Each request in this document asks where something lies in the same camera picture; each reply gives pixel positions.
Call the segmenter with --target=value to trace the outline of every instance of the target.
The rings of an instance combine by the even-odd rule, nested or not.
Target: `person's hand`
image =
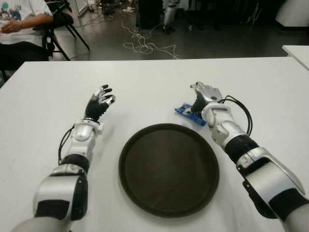
[[[1,33],[9,34],[13,32],[18,32],[23,28],[22,21],[14,20],[12,18],[7,18],[5,20],[9,22],[1,28]]]

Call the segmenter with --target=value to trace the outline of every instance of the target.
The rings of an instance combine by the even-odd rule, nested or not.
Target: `table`
[[[282,48],[309,70],[309,46],[283,45]]]
[[[258,214],[234,163],[212,141],[209,129],[174,108],[195,100],[189,86],[197,80],[238,98],[252,114],[252,138],[287,165],[308,192],[308,77],[290,57],[25,63],[0,89],[0,231],[32,217],[34,192],[57,165],[60,139],[105,83],[117,100],[101,118],[105,129],[88,174],[88,212],[74,223],[73,232],[283,231],[278,220]],[[231,107],[234,119],[246,128],[242,110]],[[192,216],[146,214],[120,185],[123,146],[135,132],[157,123],[197,131],[217,156],[218,189],[211,203]]]

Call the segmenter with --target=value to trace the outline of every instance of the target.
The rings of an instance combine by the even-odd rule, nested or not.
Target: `dark pants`
[[[42,47],[29,42],[0,43],[0,70],[16,70],[25,61],[47,60]]]

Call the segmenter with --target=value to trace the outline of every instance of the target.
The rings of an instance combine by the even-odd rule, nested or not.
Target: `robot leg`
[[[165,10],[164,14],[164,21],[163,21],[163,31],[167,34],[169,34],[169,31],[172,29],[170,27],[170,24],[174,21],[176,11],[177,11],[177,5],[180,0],[169,0],[169,5],[167,9]]]

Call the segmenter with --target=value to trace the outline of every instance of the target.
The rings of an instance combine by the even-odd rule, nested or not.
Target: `round tray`
[[[157,124],[140,130],[126,143],[119,175],[138,207],[159,217],[180,218],[212,199],[219,166],[199,134],[176,124]]]

